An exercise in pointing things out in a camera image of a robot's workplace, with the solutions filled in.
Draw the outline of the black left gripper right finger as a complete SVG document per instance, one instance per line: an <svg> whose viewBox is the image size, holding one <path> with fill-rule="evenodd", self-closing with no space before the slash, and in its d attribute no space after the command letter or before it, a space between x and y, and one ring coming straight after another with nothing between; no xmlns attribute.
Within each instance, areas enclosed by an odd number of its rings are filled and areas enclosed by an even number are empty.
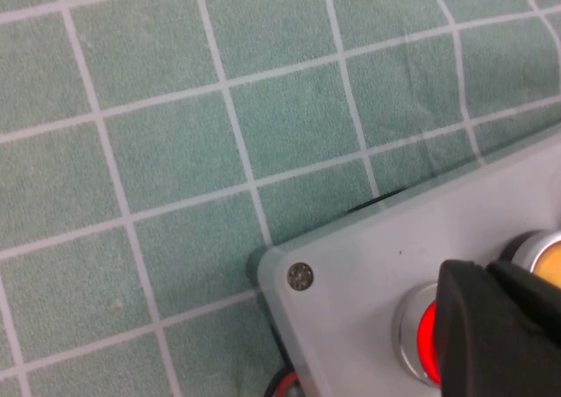
<svg viewBox="0 0 561 397"><path fill-rule="evenodd" d="M560 340L560 288L506 261L494 261L486 271L515 305L551 341Z"/></svg>

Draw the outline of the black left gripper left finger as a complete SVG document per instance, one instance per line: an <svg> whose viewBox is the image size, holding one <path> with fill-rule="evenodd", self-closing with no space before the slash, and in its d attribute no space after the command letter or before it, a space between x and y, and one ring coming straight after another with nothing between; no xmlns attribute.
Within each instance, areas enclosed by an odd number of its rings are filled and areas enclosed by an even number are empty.
<svg viewBox="0 0 561 397"><path fill-rule="evenodd" d="M558 396L560 340L551 341L486 266L446 260L437 282L443 396Z"/></svg>

